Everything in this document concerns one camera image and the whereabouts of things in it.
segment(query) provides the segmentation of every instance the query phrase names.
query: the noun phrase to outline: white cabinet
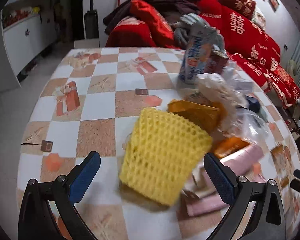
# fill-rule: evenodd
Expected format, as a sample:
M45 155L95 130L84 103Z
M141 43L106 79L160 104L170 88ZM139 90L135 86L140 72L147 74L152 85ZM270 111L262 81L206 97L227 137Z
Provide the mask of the white cabinet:
M57 36L53 11L30 16L7 30L3 30L4 43L11 67L18 73L42 50L53 43Z
M53 10L31 15L2 30L0 13L0 92L20 87L18 73L57 39Z

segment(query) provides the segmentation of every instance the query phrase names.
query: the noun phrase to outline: yellow foam net sleeve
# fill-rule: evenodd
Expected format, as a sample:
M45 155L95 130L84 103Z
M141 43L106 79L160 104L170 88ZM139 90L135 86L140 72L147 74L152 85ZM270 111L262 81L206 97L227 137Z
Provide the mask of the yellow foam net sleeve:
M127 144L120 180L142 195L171 206L211 144L208 133L189 120L145 108Z

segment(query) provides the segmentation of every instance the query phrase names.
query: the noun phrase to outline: floor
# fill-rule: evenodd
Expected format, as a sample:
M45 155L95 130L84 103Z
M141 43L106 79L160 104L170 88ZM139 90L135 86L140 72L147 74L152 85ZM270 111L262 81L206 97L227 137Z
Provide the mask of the floor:
M0 95L0 224L11 240L17 239L16 187L20 142L37 99L55 68L73 44L56 44L41 59L20 89Z

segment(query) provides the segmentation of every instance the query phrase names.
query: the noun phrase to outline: blue gripper pad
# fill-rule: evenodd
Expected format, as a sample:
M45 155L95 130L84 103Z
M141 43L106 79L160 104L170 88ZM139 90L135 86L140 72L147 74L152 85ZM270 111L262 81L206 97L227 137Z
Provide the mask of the blue gripper pad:
M86 161L87 158L90 157L89 155L91 153L93 153L93 156L88 161ZM99 153L91 153L80 164L82 165L82 167L80 167L81 171L69 186L69 201L72 205L82 200L83 195L86 193L90 183L92 182L94 176L100 168L101 158Z
M226 204L232 205L235 200L234 185L227 178L221 168L217 165L216 161L211 157L212 153L207 153L203 159L204 168L209 175L213 185L218 191L222 201Z

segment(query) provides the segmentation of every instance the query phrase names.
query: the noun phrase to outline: metal screw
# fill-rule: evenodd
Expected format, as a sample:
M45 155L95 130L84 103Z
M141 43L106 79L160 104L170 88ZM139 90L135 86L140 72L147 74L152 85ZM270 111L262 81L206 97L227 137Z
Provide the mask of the metal screw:
M239 181L241 182L246 182L247 181L247 178L245 176L240 176L239 177Z
M35 183L35 179L31 179L31 180L28 181L29 185L33 185L34 183Z
M57 177L57 180L60 181L60 182L63 182L66 180L66 176L65 175L60 175Z
M269 180L269 183L270 183L270 185L272 185L272 186L275 186L275 185L276 185L276 182L275 182L274 179Z

